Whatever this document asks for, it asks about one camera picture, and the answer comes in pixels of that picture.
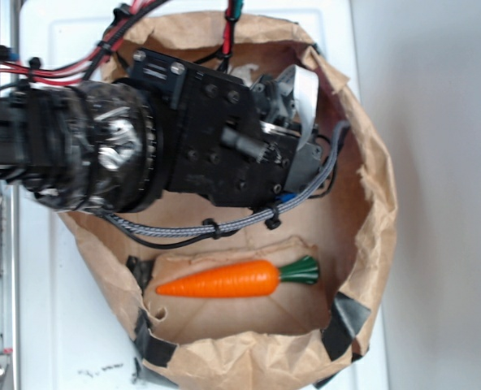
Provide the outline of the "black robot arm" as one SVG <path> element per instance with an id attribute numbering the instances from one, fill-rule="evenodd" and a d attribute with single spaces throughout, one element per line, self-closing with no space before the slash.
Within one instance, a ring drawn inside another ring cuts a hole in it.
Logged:
<path id="1" fill-rule="evenodd" d="M 164 192 L 259 207 L 306 186 L 293 105 L 264 77 L 141 50 L 111 84 L 0 97 L 0 180 L 55 210 L 130 213 Z"/>

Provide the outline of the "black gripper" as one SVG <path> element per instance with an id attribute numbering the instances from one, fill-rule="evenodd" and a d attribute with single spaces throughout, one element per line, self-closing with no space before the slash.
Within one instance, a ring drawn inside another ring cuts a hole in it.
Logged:
<path id="1" fill-rule="evenodd" d="M 147 49 L 134 53 L 130 76 L 153 114 L 156 195 L 262 207 L 287 192 L 298 141 L 263 131 L 241 79 Z"/>

